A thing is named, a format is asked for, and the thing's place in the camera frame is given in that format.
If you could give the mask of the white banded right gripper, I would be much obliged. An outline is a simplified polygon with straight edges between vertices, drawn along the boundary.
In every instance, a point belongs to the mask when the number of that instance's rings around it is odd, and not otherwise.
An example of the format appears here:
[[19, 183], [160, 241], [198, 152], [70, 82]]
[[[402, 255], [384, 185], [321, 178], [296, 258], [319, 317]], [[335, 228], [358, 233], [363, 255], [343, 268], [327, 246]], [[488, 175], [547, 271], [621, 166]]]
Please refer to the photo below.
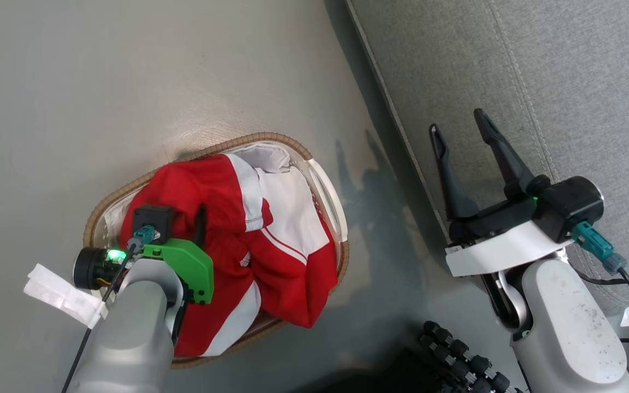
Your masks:
[[[511, 269], [564, 249], [574, 241], [577, 224], [594, 224], [604, 214], [604, 197], [599, 188], [582, 176], [556, 184], [545, 176], [534, 178], [483, 109], [474, 109], [474, 119], [485, 144], [491, 147], [505, 183], [507, 199], [529, 196], [537, 211], [529, 220], [501, 234], [453, 251], [446, 257], [454, 277], [479, 276]], [[453, 167], [451, 151], [436, 124], [430, 125], [440, 186], [447, 219], [467, 219], [479, 212]]]

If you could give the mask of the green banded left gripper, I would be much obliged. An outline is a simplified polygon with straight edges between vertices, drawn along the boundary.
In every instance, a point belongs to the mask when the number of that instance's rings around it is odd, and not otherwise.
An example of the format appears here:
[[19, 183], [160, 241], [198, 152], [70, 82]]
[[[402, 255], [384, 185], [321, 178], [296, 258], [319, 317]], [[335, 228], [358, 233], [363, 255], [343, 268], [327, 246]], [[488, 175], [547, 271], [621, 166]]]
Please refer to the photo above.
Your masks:
[[129, 279], [129, 271], [137, 261], [147, 259], [165, 262], [186, 284], [189, 301], [200, 305], [212, 303], [215, 290], [212, 259], [200, 248], [205, 247], [207, 206], [201, 204], [195, 214], [194, 243], [169, 239], [164, 244], [145, 245], [129, 255], [122, 249], [83, 248], [73, 265], [73, 285], [80, 289], [120, 290]]

